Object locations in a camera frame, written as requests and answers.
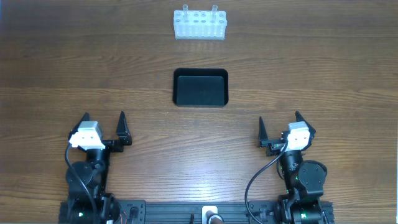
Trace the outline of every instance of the wood grain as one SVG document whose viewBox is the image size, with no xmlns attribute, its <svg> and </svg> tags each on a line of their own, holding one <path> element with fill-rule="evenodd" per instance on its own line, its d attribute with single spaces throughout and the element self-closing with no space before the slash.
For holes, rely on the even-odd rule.
<svg viewBox="0 0 398 224">
<path fill-rule="evenodd" d="M 182 4 L 228 15 L 226 40 L 174 40 Z M 57 222 L 67 199 L 67 134 L 84 112 L 133 145 L 111 156 L 122 199 L 242 202 L 271 160 L 256 148 L 299 110 L 317 129 L 306 159 L 328 167 L 337 223 L 393 223 L 398 3 L 386 1 L 5 0 L 0 20 L 0 222 Z M 178 67 L 225 68 L 225 108 L 178 108 Z M 83 160 L 71 151 L 73 161 Z M 275 200 L 274 169 L 249 198 Z"/>
</svg>

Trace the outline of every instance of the test tube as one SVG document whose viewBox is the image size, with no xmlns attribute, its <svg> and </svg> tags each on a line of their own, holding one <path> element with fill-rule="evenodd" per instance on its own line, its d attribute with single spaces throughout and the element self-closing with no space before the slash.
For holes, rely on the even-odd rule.
<svg viewBox="0 0 398 224">
<path fill-rule="evenodd" d="M 184 19 L 188 19 L 188 5 L 185 4 L 182 6 L 182 10 L 184 11 Z"/>
<path fill-rule="evenodd" d="M 212 18 L 213 18 L 214 21 L 216 20 L 217 8 L 218 8 L 218 6 L 213 5 L 213 9 L 211 10 L 211 16 L 212 16 Z"/>
</svg>

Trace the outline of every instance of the wooden tabletop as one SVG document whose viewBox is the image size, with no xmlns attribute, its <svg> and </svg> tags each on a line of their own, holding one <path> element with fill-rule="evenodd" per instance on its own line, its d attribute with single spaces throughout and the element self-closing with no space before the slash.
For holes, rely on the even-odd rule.
<svg viewBox="0 0 398 224">
<path fill-rule="evenodd" d="M 183 4 L 226 11 L 226 39 L 175 40 Z M 0 222 L 57 222 L 69 130 L 89 112 L 115 138 L 121 110 L 133 145 L 111 156 L 117 198 L 242 202 L 272 159 L 256 147 L 258 117 L 276 138 L 299 110 L 337 223 L 395 221 L 395 0 L 5 0 L 0 26 Z M 176 107 L 178 67 L 225 68 L 229 103 Z M 249 199 L 284 192 L 273 167 Z"/>
</svg>

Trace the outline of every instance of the wooden table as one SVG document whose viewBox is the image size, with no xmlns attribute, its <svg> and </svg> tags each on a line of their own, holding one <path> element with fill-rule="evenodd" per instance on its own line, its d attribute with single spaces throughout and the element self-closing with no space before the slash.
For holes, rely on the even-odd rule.
<svg viewBox="0 0 398 224">
<path fill-rule="evenodd" d="M 226 11 L 226 40 L 175 40 L 185 3 Z M 258 117 L 276 138 L 299 110 L 317 129 L 305 159 L 328 167 L 322 199 L 336 221 L 394 222 L 397 1 L 5 0 L 1 10 L 0 222 L 57 222 L 69 130 L 87 111 L 115 138 L 121 110 L 134 143 L 111 156 L 117 198 L 242 202 L 272 159 L 256 147 Z M 178 67 L 227 69 L 229 103 L 176 107 Z M 272 168 L 249 199 L 284 192 Z"/>
</svg>

